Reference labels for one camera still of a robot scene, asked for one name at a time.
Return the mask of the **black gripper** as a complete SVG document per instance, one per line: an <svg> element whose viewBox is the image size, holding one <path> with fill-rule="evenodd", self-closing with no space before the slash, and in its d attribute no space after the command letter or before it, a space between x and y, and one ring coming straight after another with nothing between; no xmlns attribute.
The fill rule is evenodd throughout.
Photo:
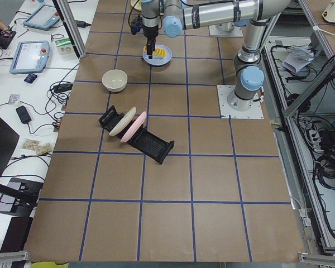
<svg viewBox="0 0 335 268"><path fill-rule="evenodd" d="M153 58L153 52L155 51L155 42L159 34L159 26L148 27L143 25L143 35L147 38L146 53L149 59Z"/></svg>

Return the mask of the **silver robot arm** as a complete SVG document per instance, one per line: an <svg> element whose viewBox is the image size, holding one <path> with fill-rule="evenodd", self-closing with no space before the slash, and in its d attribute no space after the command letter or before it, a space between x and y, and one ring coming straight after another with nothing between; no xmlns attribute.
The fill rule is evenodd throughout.
<svg viewBox="0 0 335 268"><path fill-rule="evenodd" d="M165 35L177 37L183 30L201 27L227 30L244 27L243 44L234 58L237 84L227 97L236 111L251 108L253 98L264 83L264 72L257 66L260 52L289 1L218 1L189 5L182 1L141 1L146 54L152 59L159 27Z"/></svg>

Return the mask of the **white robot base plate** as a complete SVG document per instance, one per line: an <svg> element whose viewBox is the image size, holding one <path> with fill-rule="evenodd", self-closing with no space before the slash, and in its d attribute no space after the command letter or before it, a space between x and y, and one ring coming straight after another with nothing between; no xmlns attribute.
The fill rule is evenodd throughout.
<svg viewBox="0 0 335 268"><path fill-rule="evenodd" d="M234 85L217 85L220 117L222 119L264 119L258 93L250 100L235 95Z"/></svg>

